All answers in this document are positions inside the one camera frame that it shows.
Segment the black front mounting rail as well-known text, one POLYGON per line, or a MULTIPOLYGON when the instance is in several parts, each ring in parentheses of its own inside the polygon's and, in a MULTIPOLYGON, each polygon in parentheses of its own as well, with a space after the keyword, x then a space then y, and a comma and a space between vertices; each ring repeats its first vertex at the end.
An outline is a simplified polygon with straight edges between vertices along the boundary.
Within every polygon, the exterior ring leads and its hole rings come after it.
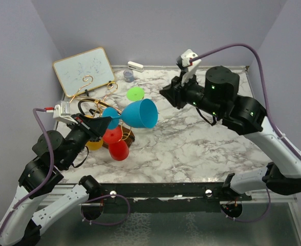
POLYGON ((103 183, 86 181, 89 198, 100 198, 100 204, 126 205, 139 201, 183 201, 200 199, 205 202, 220 201, 250 201, 251 196, 246 194, 235 195, 223 189, 222 182, 196 182, 196 183, 103 183))

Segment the small whiteboard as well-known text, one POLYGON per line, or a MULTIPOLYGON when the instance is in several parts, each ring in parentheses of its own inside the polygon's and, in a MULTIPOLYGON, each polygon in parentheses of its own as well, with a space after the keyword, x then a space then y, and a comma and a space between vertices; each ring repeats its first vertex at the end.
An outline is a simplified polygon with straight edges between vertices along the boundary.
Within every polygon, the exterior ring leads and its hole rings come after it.
POLYGON ((53 69, 66 97, 94 90, 115 80, 102 47, 55 61, 53 69))

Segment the yellow plastic wine glass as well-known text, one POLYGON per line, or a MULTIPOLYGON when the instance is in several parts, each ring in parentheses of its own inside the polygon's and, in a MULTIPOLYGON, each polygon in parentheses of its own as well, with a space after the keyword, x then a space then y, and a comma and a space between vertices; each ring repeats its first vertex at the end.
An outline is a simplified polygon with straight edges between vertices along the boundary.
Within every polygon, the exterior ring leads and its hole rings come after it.
POLYGON ((90 151, 99 150, 103 146, 103 140, 99 141, 88 141, 85 145, 90 151))

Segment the small blue-lidded jar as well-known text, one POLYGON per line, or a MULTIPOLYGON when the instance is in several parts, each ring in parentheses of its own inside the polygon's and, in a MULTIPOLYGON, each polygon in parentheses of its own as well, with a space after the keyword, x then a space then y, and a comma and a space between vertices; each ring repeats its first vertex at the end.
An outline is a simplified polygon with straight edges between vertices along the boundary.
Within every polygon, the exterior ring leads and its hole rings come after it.
POLYGON ((132 83, 135 80, 134 79, 134 74, 133 74, 132 70, 124 70, 123 71, 123 77, 124 77, 124 80, 127 83, 132 83))

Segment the red plastic wine glass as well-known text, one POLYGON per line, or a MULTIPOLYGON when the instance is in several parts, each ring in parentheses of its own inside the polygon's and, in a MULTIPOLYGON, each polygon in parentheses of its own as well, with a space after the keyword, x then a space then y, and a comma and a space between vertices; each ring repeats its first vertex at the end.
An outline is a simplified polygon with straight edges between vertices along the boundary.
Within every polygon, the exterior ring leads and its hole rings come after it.
POLYGON ((103 141, 108 145, 112 159, 116 161, 123 161, 129 155, 129 148, 122 137, 123 133, 120 127, 107 129, 103 136, 103 141))

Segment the green plastic wine glass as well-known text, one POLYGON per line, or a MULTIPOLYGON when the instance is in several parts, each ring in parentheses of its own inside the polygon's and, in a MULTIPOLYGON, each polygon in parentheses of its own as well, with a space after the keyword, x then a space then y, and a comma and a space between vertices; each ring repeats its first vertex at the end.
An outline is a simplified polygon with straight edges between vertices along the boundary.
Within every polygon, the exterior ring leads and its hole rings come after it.
POLYGON ((130 101, 139 101, 144 98, 145 92, 141 87, 132 87, 127 91, 127 98, 130 101))

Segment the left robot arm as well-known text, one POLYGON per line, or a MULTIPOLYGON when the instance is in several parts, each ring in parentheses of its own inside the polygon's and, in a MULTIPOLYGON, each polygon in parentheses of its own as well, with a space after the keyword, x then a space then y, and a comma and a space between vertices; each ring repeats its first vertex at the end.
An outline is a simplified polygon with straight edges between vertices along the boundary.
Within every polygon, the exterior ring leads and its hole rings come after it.
POLYGON ((25 166, 13 201, 0 221, 0 245, 36 245, 59 218, 78 204, 95 202, 101 196, 101 185, 88 175, 52 204, 38 208, 63 179, 61 171, 73 165, 89 140, 101 139, 110 121, 110 117, 91 119, 75 114, 66 137, 55 130, 42 131, 32 148, 37 157, 25 166))

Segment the blue plastic wine glass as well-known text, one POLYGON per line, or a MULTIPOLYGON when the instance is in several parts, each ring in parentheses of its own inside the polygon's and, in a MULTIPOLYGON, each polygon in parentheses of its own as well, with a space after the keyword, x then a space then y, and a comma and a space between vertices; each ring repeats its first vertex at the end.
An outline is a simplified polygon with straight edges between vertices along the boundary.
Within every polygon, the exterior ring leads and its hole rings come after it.
POLYGON ((102 117, 110 117, 109 129, 114 129, 120 121, 131 128, 153 128, 158 122, 158 109, 150 99, 135 101, 124 108, 121 114, 112 107, 106 108, 102 117))

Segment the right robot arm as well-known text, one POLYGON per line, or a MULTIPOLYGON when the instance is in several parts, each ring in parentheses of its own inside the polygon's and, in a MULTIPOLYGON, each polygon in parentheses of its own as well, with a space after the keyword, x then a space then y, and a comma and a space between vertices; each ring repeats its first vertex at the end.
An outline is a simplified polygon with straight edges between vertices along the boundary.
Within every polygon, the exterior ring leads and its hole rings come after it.
POLYGON ((266 109, 254 98, 238 95, 240 77, 226 67, 210 68, 205 85, 196 76, 183 82, 186 73, 175 76, 170 85, 160 90, 170 104, 182 109, 186 104, 213 116, 222 125, 244 136, 270 159, 266 167, 241 174, 229 174, 222 195, 234 200, 248 191, 268 189, 280 195, 301 192, 301 159, 288 146, 290 141, 279 136, 270 124, 266 109))

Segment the white eraser block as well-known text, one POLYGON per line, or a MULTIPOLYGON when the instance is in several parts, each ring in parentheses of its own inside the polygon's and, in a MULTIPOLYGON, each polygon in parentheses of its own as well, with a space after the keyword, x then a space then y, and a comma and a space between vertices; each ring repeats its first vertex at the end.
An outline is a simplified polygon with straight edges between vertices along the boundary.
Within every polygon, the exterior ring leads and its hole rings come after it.
POLYGON ((144 65, 133 62, 133 61, 128 61, 127 62, 127 67, 133 71, 138 71, 138 72, 143 72, 144 71, 144 65))

